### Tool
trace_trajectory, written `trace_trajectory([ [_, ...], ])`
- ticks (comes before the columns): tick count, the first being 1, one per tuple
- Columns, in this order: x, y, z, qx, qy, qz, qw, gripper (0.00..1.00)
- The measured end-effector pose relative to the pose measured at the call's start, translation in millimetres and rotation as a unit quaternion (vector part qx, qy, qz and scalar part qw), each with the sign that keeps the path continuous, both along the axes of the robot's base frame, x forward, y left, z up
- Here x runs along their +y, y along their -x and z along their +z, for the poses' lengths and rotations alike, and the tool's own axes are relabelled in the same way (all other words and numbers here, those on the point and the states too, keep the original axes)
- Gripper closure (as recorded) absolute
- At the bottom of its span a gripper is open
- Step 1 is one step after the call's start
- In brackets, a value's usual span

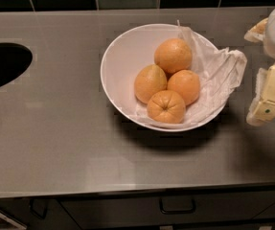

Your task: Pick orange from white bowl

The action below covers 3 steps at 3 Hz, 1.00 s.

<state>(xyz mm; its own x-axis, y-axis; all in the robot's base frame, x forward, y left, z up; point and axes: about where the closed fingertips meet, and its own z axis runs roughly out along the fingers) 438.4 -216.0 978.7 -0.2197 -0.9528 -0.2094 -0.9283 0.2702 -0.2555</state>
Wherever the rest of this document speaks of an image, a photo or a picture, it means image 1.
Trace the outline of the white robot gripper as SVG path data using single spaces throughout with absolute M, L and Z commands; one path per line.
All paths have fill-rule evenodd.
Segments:
M 250 42 L 264 42 L 264 50 L 275 59 L 275 9 L 244 35 Z M 259 127 L 275 119 L 275 64 L 268 69 L 260 68 L 256 77 L 255 98 L 246 117 L 246 122 Z

